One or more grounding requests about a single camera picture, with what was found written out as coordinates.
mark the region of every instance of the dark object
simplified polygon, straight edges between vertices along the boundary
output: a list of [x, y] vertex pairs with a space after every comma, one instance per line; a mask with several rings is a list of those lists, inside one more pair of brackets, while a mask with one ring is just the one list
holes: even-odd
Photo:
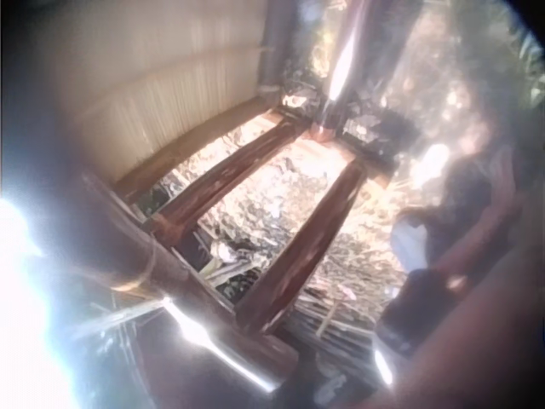
[[410, 358], [455, 305], [456, 298], [440, 274], [415, 270], [384, 310], [376, 336], [397, 354]]
[[175, 244], [199, 217], [280, 149], [294, 141], [300, 132], [301, 130], [297, 130], [293, 124], [283, 122], [277, 125], [216, 165], [166, 204], [160, 214], [178, 227], [178, 237], [165, 244]]
[[249, 333], [270, 331], [295, 301], [352, 208], [365, 180], [350, 163], [299, 233], [235, 307], [237, 323]]
[[290, 50], [296, 16], [297, 2], [268, 0], [262, 42], [267, 50], [261, 54], [259, 63], [258, 92], [272, 107], [280, 102], [284, 63]]

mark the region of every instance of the thatched wall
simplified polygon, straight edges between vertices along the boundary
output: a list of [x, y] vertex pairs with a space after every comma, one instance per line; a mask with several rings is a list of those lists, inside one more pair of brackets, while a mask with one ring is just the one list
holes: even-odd
[[116, 182], [256, 94], [265, 0], [71, 2], [37, 26], [70, 135]]

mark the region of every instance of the wooden post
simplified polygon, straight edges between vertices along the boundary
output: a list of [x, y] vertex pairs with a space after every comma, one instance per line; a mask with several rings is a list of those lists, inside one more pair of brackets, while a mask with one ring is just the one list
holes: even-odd
[[357, 162], [339, 175], [288, 247], [235, 306], [241, 329], [264, 332], [281, 320], [324, 257], [364, 180], [364, 168]]
[[159, 212], [158, 220], [169, 230], [159, 232], [164, 245], [175, 245], [184, 232], [212, 206], [231, 192], [280, 149], [294, 141], [302, 132], [295, 125], [283, 122], [264, 135], [241, 147], [197, 179]]
[[129, 205], [133, 204], [176, 165], [220, 136], [266, 112], [267, 109], [266, 102], [261, 97], [256, 97], [209, 119], [181, 135], [130, 171], [116, 183], [114, 190]]

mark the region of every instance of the bamboo pole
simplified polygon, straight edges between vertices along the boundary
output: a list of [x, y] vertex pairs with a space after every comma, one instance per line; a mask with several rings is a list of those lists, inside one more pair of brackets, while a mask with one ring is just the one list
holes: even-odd
[[116, 184], [114, 190], [128, 204], [133, 204], [143, 193], [152, 188], [159, 179], [174, 169], [176, 165], [220, 136], [250, 121], [266, 110], [266, 102], [262, 98], [256, 97], [209, 119], [179, 136], [140, 166], [130, 171]]
[[300, 133], [293, 124], [283, 122], [197, 179], [160, 210], [158, 217], [163, 231], [158, 237], [161, 242], [175, 245], [204, 213]]
[[356, 162], [339, 175], [288, 247], [235, 306], [240, 328], [270, 331], [282, 319], [341, 229], [364, 179]]

